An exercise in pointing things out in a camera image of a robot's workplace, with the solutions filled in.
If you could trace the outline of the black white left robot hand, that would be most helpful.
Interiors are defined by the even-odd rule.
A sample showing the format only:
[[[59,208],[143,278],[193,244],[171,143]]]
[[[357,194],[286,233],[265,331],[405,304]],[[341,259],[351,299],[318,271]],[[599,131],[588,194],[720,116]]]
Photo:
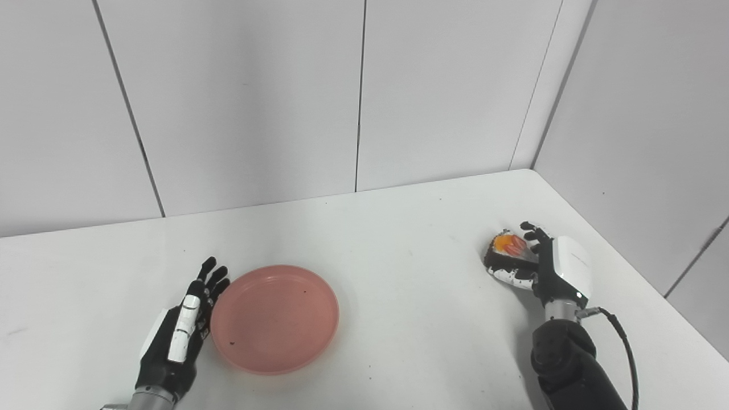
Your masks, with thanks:
[[[219,296],[230,285],[228,269],[209,257],[177,306],[162,311],[146,337],[130,409],[174,409],[190,392],[196,362],[210,334]]]

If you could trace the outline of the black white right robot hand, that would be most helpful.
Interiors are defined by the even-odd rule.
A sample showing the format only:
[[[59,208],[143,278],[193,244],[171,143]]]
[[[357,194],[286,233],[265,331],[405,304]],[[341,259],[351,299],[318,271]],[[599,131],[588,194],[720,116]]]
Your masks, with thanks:
[[[484,267],[500,282],[531,291],[546,306],[569,301],[585,309],[593,293],[593,268],[588,252],[568,236],[551,236],[529,221],[497,234],[484,255]]]

